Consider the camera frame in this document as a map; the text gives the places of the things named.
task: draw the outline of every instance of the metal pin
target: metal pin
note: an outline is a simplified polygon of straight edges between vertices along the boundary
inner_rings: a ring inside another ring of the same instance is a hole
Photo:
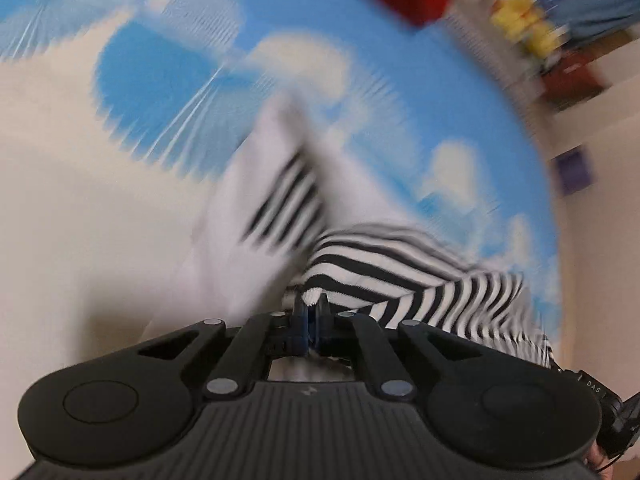
[[[383,392],[393,397],[404,397],[409,395],[414,387],[407,381],[391,380],[382,383],[380,386]]]
[[[274,328],[284,328],[289,324],[289,318],[287,317],[286,312],[276,310],[275,312],[271,312],[270,316],[271,326]]]
[[[207,390],[209,390],[212,394],[228,395],[232,394],[237,389],[238,383],[236,383],[233,379],[228,379],[226,377],[213,379],[212,381],[209,381],[207,383]]]

